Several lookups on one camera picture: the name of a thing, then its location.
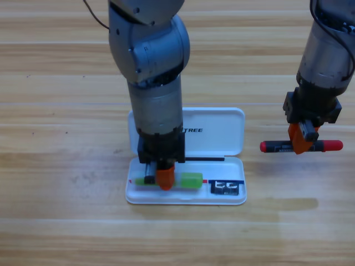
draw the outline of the red cap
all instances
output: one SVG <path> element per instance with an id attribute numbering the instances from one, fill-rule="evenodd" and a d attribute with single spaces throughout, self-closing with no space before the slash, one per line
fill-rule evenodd
<path id="1" fill-rule="evenodd" d="M 340 140 L 323 140 L 323 152 L 340 151 L 343 148 L 343 143 Z"/>
<path id="2" fill-rule="evenodd" d="M 262 143 L 260 143 L 260 150 L 262 152 L 266 152 L 266 143 L 264 141 Z"/>

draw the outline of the case lid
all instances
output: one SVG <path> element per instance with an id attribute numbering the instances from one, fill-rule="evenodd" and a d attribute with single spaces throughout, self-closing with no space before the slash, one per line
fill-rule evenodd
<path id="1" fill-rule="evenodd" d="M 243 149 L 245 115 L 239 108 L 183 108 L 186 157 L 224 157 Z M 130 147 L 138 154 L 133 112 L 128 116 Z"/>

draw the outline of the wooden table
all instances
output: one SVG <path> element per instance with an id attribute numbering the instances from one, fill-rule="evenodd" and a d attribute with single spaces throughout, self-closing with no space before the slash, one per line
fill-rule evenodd
<path id="1" fill-rule="evenodd" d="M 89 0 L 107 23 L 107 0 Z M 0 265 L 355 265 L 355 81 L 334 153 L 263 154 L 312 23 L 308 0 L 187 0 L 185 106 L 246 114 L 248 200 L 134 206 L 124 78 L 80 0 L 0 1 Z"/>

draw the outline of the gray robot arm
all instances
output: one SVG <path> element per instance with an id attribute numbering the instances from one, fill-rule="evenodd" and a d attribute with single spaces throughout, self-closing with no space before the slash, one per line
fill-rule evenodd
<path id="1" fill-rule="evenodd" d="M 176 15 L 183 3 L 109 0 L 110 49 L 128 82 L 139 159 L 156 162 L 158 171 L 185 162 L 180 73 L 189 61 L 190 41 Z M 173 185 L 168 178 L 158 183 L 163 189 Z"/>
<path id="2" fill-rule="evenodd" d="M 296 76 L 299 87 L 287 93 L 283 109 L 294 151 L 303 153 L 318 138 L 318 128 L 335 123 L 355 70 L 355 1 L 310 0 L 313 26 Z"/>

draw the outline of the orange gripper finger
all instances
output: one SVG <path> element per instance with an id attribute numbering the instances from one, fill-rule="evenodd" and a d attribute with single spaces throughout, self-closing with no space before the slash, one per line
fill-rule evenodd
<path id="1" fill-rule="evenodd" d="M 156 170 L 156 183 L 162 190 L 170 190 L 175 182 L 175 166 L 167 170 Z"/>
<path id="2" fill-rule="evenodd" d="M 293 150 L 296 154 L 302 154 L 308 151 L 313 145 L 312 141 L 306 141 L 303 138 L 300 126 L 298 124 L 290 124 L 288 127 L 288 135 L 292 141 Z"/>

